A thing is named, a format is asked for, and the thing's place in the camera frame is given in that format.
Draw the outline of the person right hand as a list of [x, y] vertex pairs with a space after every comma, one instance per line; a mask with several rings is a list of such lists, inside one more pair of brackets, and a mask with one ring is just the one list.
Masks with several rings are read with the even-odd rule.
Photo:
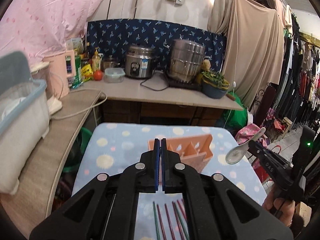
[[293, 215], [295, 213], [295, 202], [285, 200], [283, 198], [275, 198], [273, 192], [270, 191], [265, 198], [262, 207], [266, 211], [270, 211], [272, 207], [282, 212], [279, 220], [283, 222], [287, 227], [292, 223]]

